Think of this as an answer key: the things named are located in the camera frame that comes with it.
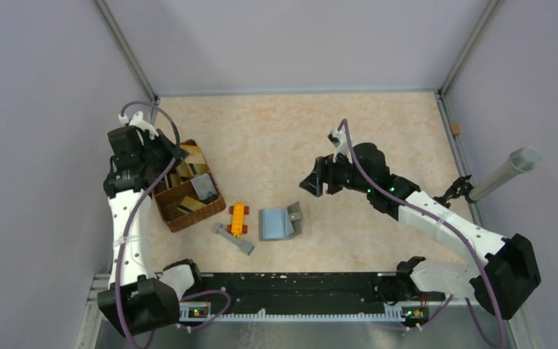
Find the brown woven divided basket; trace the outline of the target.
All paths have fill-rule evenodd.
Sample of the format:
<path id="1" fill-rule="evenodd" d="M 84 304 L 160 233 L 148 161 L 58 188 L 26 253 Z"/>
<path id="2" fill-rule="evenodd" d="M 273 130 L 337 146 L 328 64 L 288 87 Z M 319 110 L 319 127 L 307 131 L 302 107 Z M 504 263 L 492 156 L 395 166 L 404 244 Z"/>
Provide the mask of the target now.
<path id="1" fill-rule="evenodd" d="M 153 189 L 153 199 L 158 208 L 160 217 L 172 233 L 177 233 L 211 216 L 219 214 L 227 207 L 221 191 L 217 188 L 219 194 L 218 198 L 206 204 L 206 207 L 189 214 L 179 212 L 177 210 L 177 205 L 184 196 L 191 196 L 198 199 L 191 184 L 191 180 L 192 179 L 188 179 L 170 188 L 167 186 L 166 182 L 162 180 L 157 187 Z"/>

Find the grey card holder wallet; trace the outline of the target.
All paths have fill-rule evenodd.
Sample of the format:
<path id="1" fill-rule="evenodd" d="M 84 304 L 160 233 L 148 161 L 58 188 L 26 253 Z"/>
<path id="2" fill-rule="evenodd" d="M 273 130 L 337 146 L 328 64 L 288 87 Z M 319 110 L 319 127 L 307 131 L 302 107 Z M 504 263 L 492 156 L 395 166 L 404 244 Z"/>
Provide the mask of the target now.
<path id="1" fill-rule="evenodd" d="M 304 214 L 299 201 L 282 209 L 259 210 L 259 241 L 285 241 L 304 231 Z"/>

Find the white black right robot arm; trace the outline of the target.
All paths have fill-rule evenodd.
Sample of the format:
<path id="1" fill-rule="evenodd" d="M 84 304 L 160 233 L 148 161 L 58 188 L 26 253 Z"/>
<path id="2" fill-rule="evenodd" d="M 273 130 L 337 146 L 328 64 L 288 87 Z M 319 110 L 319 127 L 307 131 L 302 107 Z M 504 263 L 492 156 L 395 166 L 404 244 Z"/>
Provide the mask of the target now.
<path id="1" fill-rule="evenodd" d="M 354 147 L 356 162 L 346 154 L 319 156 L 299 187 L 316 197 L 341 190 L 366 195 L 371 206 L 411 225 L 466 261 L 465 266 L 413 257 L 397 280 L 399 294 L 415 300 L 424 292 L 441 292 L 477 301 L 486 311 L 509 320 L 541 284 L 532 242 L 486 230 L 434 200 L 417 184 L 390 172 L 385 155 L 373 143 Z"/>

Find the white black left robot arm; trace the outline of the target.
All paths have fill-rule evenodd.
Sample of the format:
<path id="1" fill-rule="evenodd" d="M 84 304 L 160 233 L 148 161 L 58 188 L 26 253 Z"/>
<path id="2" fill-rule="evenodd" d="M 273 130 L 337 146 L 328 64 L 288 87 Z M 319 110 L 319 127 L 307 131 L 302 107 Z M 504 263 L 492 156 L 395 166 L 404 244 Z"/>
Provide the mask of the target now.
<path id="1" fill-rule="evenodd" d="M 121 126 L 108 132 L 113 150 L 103 183 L 113 220 L 113 262 L 108 288 L 97 296 L 103 315 L 126 339 L 170 326 L 180 302 L 196 300 L 204 282 L 191 261 L 157 274 L 153 267 L 148 211 L 153 189 L 184 156 L 142 111 L 122 113 Z"/>

